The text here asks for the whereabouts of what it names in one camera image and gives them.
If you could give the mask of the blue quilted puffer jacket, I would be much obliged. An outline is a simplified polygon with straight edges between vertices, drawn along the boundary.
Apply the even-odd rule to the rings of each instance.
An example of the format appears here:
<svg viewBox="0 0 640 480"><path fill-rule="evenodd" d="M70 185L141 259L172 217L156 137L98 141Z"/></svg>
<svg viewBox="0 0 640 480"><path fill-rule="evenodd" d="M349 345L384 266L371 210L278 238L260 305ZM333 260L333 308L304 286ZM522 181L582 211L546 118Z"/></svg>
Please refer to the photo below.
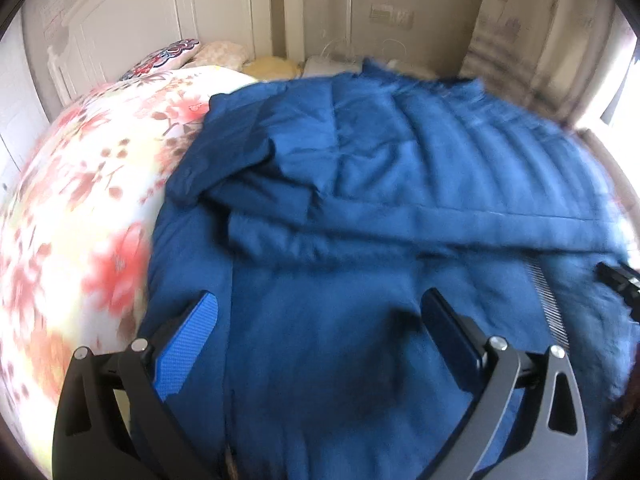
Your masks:
<svg viewBox="0 0 640 480"><path fill-rule="evenodd" d="M210 99L166 185L140 333L216 297L166 401L214 471L413 479L472 400L420 319L436 288L516 348L567 338L597 469L638 330L596 267L627 256L606 175L560 126L477 80L366 64Z"/></svg>

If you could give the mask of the floral bed quilt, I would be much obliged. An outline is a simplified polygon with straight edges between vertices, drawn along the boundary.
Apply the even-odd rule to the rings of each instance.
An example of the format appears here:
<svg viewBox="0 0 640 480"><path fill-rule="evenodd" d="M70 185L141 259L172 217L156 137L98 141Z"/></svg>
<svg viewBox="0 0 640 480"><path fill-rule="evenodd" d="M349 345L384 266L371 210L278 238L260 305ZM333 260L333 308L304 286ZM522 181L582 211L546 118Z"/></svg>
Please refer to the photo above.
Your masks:
<svg viewBox="0 0 640 480"><path fill-rule="evenodd" d="M42 474L73 351L134 339L165 184L209 99L251 83L203 66L95 88L55 119L3 204L1 415Z"/></svg>

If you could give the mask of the white wardrobe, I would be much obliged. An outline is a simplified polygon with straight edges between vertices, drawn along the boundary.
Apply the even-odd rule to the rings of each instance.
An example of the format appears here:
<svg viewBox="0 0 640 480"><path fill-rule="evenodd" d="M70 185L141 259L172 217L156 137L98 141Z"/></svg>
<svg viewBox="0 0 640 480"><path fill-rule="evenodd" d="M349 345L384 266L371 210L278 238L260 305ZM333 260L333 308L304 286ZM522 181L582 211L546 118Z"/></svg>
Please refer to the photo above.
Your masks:
<svg viewBox="0 0 640 480"><path fill-rule="evenodd" d="M1 203L14 189L40 136L49 127L30 72L22 12L14 15L0 51Z"/></svg>

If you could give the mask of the colourful patterned pillow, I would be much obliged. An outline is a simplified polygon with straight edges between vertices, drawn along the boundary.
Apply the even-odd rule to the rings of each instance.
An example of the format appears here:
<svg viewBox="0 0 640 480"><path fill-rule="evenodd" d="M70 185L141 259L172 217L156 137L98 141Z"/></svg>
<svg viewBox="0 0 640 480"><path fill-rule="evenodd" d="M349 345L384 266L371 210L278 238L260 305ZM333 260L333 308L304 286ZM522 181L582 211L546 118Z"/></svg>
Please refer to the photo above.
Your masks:
<svg viewBox="0 0 640 480"><path fill-rule="evenodd" d="M193 38L175 41L172 44L168 44L167 47L158 49L142 58L130 70L127 70L119 80L124 81L181 68L194 58L194 55L201 50L201 46L202 44Z"/></svg>

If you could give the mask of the yellow pillow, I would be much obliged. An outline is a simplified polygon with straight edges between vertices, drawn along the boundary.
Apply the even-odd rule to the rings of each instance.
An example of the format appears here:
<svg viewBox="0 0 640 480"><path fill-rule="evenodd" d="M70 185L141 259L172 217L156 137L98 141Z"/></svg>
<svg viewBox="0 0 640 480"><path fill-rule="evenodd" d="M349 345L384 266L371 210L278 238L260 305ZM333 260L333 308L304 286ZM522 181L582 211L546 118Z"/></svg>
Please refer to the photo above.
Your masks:
<svg viewBox="0 0 640 480"><path fill-rule="evenodd" d="M287 58L263 56L245 64L242 73L259 81L290 80L299 78L302 69Z"/></svg>

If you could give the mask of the beige pillow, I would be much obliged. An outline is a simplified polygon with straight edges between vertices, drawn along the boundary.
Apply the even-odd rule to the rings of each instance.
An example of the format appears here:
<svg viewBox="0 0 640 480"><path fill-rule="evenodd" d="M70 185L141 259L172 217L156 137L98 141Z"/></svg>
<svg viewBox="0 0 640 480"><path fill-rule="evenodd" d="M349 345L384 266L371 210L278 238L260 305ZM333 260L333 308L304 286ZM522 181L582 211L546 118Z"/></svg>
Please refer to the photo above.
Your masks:
<svg viewBox="0 0 640 480"><path fill-rule="evenodd" d="M239 72L249 58L246 47L240 44L227 40L213 41L204 44L183 68L213 65Z"/></svg>

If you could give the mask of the white bedside table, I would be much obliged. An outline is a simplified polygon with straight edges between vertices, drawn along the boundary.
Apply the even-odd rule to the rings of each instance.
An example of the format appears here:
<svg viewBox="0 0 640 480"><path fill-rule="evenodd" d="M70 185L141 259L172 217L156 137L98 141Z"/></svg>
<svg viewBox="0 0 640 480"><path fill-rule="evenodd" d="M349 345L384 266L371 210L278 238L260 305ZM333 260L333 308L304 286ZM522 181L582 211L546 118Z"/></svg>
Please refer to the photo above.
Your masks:
<svg viewBox="0 0 640 480"><path fill-rule="evenodd" d="M386 70L422 80L435 80L439 78L435 72L427 67L412 65L399 60L379 62L378 65L386 68ZM323 56L316 55L308 58L303 68L302 77L335 76L345 72L360 73L361 70L361 61L335 61L332 60L332 58L324 58Z"/></svg>

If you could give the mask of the patterned window curtain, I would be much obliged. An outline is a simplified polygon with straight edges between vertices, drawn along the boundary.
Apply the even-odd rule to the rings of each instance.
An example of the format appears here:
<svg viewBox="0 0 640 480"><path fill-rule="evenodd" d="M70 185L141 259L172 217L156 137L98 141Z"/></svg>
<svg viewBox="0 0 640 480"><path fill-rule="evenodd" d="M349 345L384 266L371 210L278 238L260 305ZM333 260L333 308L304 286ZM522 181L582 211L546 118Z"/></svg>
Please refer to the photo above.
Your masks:
<svg viewBox="0 0 640 480"><path fill-rule="evenodd" d="M460 74L574 127L631 37L614 0L482 0Z"/></svg>

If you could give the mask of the white wooden headboard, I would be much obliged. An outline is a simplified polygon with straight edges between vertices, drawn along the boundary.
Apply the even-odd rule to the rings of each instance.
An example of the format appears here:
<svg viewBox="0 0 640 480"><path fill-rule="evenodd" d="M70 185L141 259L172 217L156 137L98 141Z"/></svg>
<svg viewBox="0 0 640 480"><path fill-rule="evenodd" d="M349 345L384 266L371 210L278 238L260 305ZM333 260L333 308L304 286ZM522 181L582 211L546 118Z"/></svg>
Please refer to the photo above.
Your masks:
<svg viewBox="0 0 640 480"><path fill-rule="evenodd" d="M305 58L304 0L77 0L62 17L62 44L48 69L62 105L122 76L146 54L179 39L229 40L250 58Z"/></svg>

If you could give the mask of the wall power socket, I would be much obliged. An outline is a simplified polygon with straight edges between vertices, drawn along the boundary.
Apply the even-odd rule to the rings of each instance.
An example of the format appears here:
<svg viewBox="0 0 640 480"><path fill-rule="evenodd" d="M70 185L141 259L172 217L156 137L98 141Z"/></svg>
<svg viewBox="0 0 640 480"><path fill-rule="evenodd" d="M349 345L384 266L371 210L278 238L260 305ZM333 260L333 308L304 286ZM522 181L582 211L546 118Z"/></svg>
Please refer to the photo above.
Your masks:
<svg viewBox="0 0 640 480"><path fill-rule="evenodd" d="M413 26L414 12L389 4L372 4L369 20L371 23L409 30Z"/></svg>

